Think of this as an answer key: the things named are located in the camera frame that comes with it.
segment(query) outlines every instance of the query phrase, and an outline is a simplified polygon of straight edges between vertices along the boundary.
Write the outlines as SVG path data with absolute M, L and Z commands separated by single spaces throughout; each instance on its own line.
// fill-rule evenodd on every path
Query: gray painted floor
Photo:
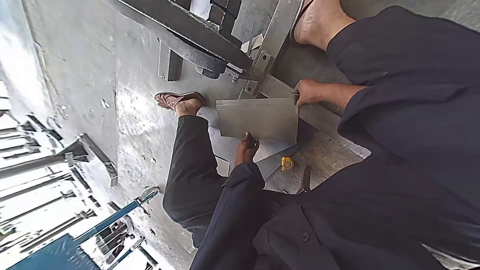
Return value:
M 236 22 L 233 35 L 245 42 L 253 21 L 254 35 L 265 34 L 276 3 L 244 0 L 239 14 L 244 19 Z M 342 4 L 356 19 L 400 4 L 480 30 L 480 3 L 476 0 L 344 0 Z M 231 77 L 223 74 L 218 80 L 210 80 L 184 62 L 180 81 L 163 81 L 157 76 L 157 37 L 101 0 L 24 0 L 24 6 L 51 81 L 50 98 L 60 116 L 62 135 L 73 140 L 78 133 L 88 133 L 117 164 L 118 186 L 108 188 L 105 181 L 90 183 L 95 195 L 100 194 L 100 202 L 113 200 L 124 206 L 147 186 L 158 185 L 164 190 L 176 118 L 152 100 L 160 91 L 203 93 L 208 106 L 200 115 L 210 121 L 211 137 L 217 142 L 214 152 L 232 160 L 238 140 L 219 137 L 214 110 L 215 100 L 238 96 L 241 85 L 233 84 Z M 347 81 L 322 51 L 293 46 L 284 48 L 275 75 L 291 86 L 308 77 L 324 82 Z M 313 187 L 345 166 L 361 161 L 321 131 L 293 159 L 297 162 L 294 169 L 278 169 L 267 179 L 267 188 L 294 193 L 300 186 L 303 164 L 313 168 Z M 190 235 L 169 219 L 161 201 L 161 195 L 155 197 L 145 207 L 148 214 L 136 210 L 133 221 L 173 267 L 187 269 L 194 256 L 194 252 L 188 252 L 192 247 Z

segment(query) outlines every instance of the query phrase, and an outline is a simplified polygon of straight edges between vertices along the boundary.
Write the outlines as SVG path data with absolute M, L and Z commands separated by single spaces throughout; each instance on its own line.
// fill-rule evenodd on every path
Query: steel beam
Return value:
M 158 53 L 158 76 L 167 82 L 180 80 L 183 58 L 160 41 Z
M 9 167 L 0 169 L 0 179 L 21 174 L 23 172 L 30 172 L 36 169 L 40 169 L 46 166 L 55 165 L 67 161 L 65 155 L 58 154 L 39 158 L 36 160 L 29 160 L 20 164 L 15 164 Z
M 176 36 L 191 42 L 197 50 L 205 50 L 205 52 L 242 69 L 248 70 L 252 65 L 252 60 L 240 48 L 219 34 L 220 27 L 218 25 L 186 11 L 170 0 L 104 1 L 118 12 L 155 33 L 162 32 L 158 26 L 163 26 L 175 33 Z

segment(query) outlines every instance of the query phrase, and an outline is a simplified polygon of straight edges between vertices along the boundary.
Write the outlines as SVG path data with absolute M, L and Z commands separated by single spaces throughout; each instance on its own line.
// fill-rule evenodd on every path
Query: shirt sleeve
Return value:
M 480 89 L 376 85 L 355 94 L 338 132 L 387 150 L 480 209 Z

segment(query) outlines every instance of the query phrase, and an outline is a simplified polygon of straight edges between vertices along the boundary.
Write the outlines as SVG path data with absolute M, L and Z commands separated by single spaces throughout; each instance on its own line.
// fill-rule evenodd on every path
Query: sheet metal piece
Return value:
M 261 93 L 268 98 L 294 97 L 294 95 L 290 95 L 290 92 L 294 92 L 293 88 L 270 75 L 265 78 L 264 85 L 261 89 Z M 371 154 L 368 149 L 356 145 L 338 134 L 336 128 L 340 123 L 340 117 L 325 109 L 320 104 L 308 104 L 300 107 L 299 117 L 362 158 L 365 159 Z
M 257 139 L 295 144 L 298 107 L 292 98 L 217 100 L 220 134 L 243 138 L 250 132 Z

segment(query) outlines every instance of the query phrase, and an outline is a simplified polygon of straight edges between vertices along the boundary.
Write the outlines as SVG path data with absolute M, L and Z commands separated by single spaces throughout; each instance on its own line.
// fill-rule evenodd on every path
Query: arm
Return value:
M 295 87 L 300 93 L 297 106 L 329 101 L 345 109 L 353 95 L 365 88 L 367 87 L 348 84 L 324 84 L 314 79 L 300 80 Z

